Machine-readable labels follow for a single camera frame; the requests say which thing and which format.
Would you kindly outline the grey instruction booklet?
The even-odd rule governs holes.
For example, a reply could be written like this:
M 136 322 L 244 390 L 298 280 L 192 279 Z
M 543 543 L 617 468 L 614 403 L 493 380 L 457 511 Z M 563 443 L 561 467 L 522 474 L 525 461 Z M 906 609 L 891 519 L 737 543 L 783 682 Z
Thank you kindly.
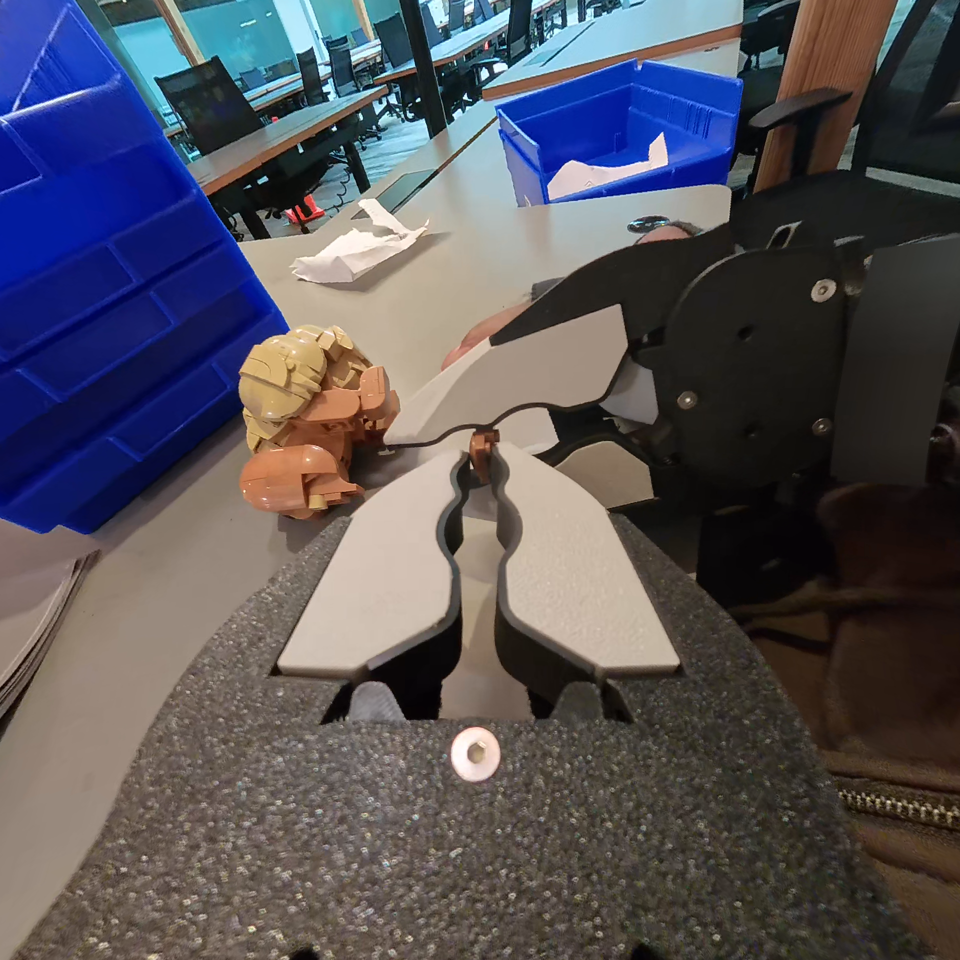
M 2 716 L 37 672 L 97 546 L 63 527 L 39 534 L 1 521 Z

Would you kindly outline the torn white paper bag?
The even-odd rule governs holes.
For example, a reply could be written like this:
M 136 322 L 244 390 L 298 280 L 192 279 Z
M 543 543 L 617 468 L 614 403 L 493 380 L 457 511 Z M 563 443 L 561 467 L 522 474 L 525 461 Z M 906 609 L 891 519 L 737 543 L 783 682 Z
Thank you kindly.
M 295 258 L 291 270 L 297 279 L 326 285 L 351 284 L 409 250 L 429 228 L 429 220 L 417 228 L 405 226 L 375 198 L 361 199 L 359 209 L 367 214 L 370 227 L 355 227 L 320 252 Z

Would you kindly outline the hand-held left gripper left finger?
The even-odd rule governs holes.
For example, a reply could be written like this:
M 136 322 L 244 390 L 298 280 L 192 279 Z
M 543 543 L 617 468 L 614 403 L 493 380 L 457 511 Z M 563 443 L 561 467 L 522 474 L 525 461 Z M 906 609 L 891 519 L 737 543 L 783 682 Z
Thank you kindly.
M 354 511 L 279 674 L 357 681 L 454 624 L 471 471 L 465 450 L 440 450 Z

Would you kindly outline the long wooden table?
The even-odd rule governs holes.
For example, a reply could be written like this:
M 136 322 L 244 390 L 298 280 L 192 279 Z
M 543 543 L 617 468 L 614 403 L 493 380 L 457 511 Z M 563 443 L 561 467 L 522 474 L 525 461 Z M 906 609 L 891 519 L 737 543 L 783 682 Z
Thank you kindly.
M 387 94 L 388 87 L 378 85 L 335 101 L 308 106 L 187 163 L 186 169 L 213 206 L 225 210 L 227 204 L 222 194 L 239 193 L 235 214 L 243 220 L 246 232 L 252 239 L 270 239 L 243 183 L 258 174 L 265 164 L 310 139 L 325 136 L 323 155 L 342 149 L 357 188 L 361 193 L 368 191 L 371 182 L 356 146 L 361 135 L 358 115 Z
M 741 1 L 647 1 L 569 26 L 499 75 L 486 102 L 549 88 L 624 62 L 736 77 Z

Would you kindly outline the grey desk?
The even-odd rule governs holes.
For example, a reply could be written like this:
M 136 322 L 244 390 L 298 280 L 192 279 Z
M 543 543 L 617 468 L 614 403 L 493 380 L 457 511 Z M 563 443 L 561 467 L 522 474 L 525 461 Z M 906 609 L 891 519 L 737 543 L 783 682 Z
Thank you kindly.
M 354 204 L 310 236 L 240 250 L 286 320 L 343 328 L 408 403 L 474 325 L 534 282 L 629 245 L 629 222 L 661 214 L 711 229 L 729 210 L 720 186 L 519 209 L 491 127 L 398 212 L 429 230 L 394 266 L 343 288 L 294 277 L 296 258 L 354 225 Z M 247 505 L 246 458 L 232 421 L 91 538 L 101 558 L 2 736 L 2 958 L 81 864 L 186 667 L 321 529 Z

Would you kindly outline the wooden pillar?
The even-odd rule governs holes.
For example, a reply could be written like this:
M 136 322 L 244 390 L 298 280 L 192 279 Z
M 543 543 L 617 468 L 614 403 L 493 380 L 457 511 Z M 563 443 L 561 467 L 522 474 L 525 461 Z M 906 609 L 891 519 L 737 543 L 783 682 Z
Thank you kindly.
M 764 138 L 752 194 L 837 168 L 896 6 L 896 1 L 799 3 L 776 99 L 750 115 L 750 133 Z

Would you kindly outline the tan brown brick toy figure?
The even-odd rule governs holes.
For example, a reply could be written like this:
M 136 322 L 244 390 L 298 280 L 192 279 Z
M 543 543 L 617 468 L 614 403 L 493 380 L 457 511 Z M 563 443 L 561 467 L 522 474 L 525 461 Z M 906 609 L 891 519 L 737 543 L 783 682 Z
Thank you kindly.
M 381 450 L 402 404 L 383 366 L 337 325 L 270 337 L 239 372 L 250 458 L 239 488 L 254 509 L 310 520 L 363 498 L 355 449 Z

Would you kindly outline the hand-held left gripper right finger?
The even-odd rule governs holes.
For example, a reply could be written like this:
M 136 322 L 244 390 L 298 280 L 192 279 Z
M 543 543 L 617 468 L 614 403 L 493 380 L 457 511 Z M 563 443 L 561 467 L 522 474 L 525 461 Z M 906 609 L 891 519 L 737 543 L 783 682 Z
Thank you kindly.
M 505 625 L 594 679 L 674 673 L 680 657 L 601 502 L 509 441 L 489 478 Z

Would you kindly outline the person's brown jacket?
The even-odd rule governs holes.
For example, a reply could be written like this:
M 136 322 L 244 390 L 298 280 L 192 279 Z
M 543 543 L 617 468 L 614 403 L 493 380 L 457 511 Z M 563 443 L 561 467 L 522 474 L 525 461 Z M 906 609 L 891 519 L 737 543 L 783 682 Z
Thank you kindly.
M 716 510 L 697 580 L 798 709 L 908 926 L 958 958 L 958 485 Z

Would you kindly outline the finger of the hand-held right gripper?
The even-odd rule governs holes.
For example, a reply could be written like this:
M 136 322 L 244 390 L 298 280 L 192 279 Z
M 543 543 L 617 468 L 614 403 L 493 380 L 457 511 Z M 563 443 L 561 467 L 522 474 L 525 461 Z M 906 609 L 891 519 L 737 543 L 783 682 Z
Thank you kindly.
M 384 444 L 424 448 L 464 429 L 494 427 L 522 409 L 567 410 L 599 402 L 627 352 L 619 305 L 507 342 L 486 338 L 401 402 Z
M 624 511 L 656 498 L 650 466 L 601 409 L 522 409 L 496 429 L 500 440 L 573 480 L 607 510 Z

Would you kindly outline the small blue storage bin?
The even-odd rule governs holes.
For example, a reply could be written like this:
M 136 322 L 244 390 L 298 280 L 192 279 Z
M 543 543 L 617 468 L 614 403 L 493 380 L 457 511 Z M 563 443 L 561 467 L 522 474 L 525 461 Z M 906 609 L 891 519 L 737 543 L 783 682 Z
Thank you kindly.
M 503 102 L 499 138 L 520 209 L 691 186 L 725 186 L 742 80 L 655 61 L 624 62 Z M 568 161 L 645 161 L 665 133 L 668 164 L 559 200 L 547 185 Z

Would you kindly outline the person's right hand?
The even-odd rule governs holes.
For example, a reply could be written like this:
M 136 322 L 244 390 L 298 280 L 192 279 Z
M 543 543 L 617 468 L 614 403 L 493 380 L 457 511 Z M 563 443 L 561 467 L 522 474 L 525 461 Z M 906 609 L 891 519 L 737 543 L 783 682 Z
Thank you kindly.
M 643 233 L 634 241 L 633 244 L 635 246 L 641 246 L 643 244 L 657 242 L 679 241 L 693 238 L 702 233 L 704 233 L 702 228 L 693 223 L 671 221 Z M 534 294 L 531 293 L 520 303 L 509 306 L 475 324 L 474 327 L 463 336 L 462 341 L 450 350 L 450 352 L 443 359 L 439 369 L 441 371 L 446 370 L 463 355 L 478 346 L 482 341 L 492 337 L 499 330 L 502 330 L 514 318 L 519 316 L 528 306 L 530 306 L 534 302 L 534 298 Z

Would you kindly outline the white paper sheet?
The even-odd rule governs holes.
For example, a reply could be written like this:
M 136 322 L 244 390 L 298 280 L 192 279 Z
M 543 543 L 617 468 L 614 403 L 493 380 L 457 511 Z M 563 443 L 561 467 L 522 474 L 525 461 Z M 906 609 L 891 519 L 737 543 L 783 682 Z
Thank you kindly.
M 558 201 L 596 187 L 607 186 L 666 168 L 669 161 L 666 134 L 661 132 L 649 145 L 645 160 L 621 166 L 565 162 L 547 184 L 547 198 Z

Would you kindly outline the black office chair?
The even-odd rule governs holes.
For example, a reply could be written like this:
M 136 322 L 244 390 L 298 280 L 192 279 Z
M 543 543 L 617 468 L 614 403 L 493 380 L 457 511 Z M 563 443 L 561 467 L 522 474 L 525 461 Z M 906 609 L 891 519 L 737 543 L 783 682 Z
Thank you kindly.
M 859 235 L 868 252 L 958 234 L 958 197 L 869 174 L 958 186 L 958 72 L 958 2 L 914 2 L 875 67 L 837 168 L 739 200 L 730 223 L 740 241 L 796 222 L 826 240 Z
M 220 186 L 206 191 L 211 204 L 225 217 L 239 215 L 255 239 L 268 231 L 260 211 L 280 219 L 285 210 L 302 233 L 310 209 L 306 197 L 319 186 L 330 169 L 325 139 L 315 135 L 290 143 L 269 157 L 263 153 L 270 127 L 261 123 L 220 58 L 188 67 L 155 82 L 186 127 L 213 178 L 233 173 Z M 246 169 L 235 173 L 231 150 L 242 154 Z

